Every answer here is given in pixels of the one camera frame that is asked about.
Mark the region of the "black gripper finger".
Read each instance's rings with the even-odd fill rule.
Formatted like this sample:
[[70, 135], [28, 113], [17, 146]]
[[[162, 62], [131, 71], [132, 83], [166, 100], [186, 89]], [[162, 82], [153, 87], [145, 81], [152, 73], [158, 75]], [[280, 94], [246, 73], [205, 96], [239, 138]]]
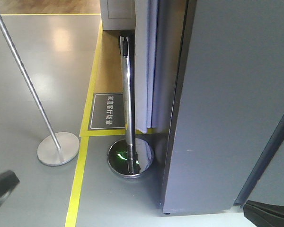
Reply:
[[19, 179], [13, 171], [8, 170], [0, 173], [0, 206], [18, 184]]
[[248, 200], [244, 217], [257, 227], [284, 227], [284, 206]]

